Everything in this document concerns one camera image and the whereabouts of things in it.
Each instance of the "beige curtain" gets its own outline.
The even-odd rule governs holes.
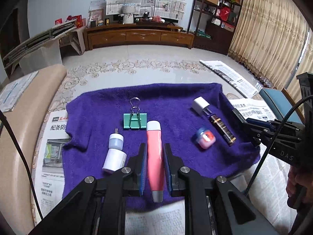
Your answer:
[[[298,67],[296,75],[293,77],[290,85],[287,88],[288,93],[295,102],[301,99],[299,81],[297,80],[296,76],[304,72],[313,73],[313,32],[311,29],[308,44],[306,46],[302,61]]]
[[[298,63],[308,31],[292,0],[244,0],[229,56],[267,87],[282,89]]]

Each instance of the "white bottle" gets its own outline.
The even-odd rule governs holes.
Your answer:
[[[106,155],[103,171],[113,173],[114,171],[123,168],[127,155],[122,151],[124,143],[124,137],[117,133],[112,133],[109,137],[109,151]]]

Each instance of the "wooden drawer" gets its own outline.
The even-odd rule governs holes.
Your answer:
[[[126,32],[103,33],[91,36],[91,44],[107,44],[126,41]]]
[[[161,35],[162,42],[174,42],[179,44],[190,44],[192,36],[190,34],[181,33],[163,33]]]
[[[129,31],[126,32],[126,40],[127,41],[160,41],[161,39],[161,32],[158,31]]]

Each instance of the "purple towel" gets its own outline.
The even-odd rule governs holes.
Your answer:
[[[210,103],[210,110],[237,138],[233,146],[228,146],[206,118],[191,110],[192,101],[199,96]],[[173,154],[203,176],[228,177],[248,169],[259,160],[259,148],[254,148],[238,127],[232,116],[233,107],[220,84],[153,84],[103,89],[84,93],[66,107],[66,132],[72,139],[63,150],[63,197],[87,176],[97,179],[108,176],[102,166],[108,152],[109,135],[115,128],[124,136],[126,163],[130,156],[137,155],[140,143],[147,142],[146,130],[123,129],[123,113],[130,112],[132,97],[141,99],[140,111],[148,114],[148,121],[160,122],[162,143],[170,143]],[[216,137],[216,142],[205,151],[191,140],[203,125]],[[128,197],[127,208],[151,210],[161,205],[153,203],[147,178],[145,186],[143,197]],[[165,186],[162,205],[176,200],[178,198],[170,197]]]

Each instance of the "white woven basket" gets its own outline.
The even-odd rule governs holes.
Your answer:
[[[126,14],[123,17],[123,24],[133,24],[134,23],[134,15]]]
[[[136,5],[135,4],[126,4],[122,6],[123,14],[135,13]]]

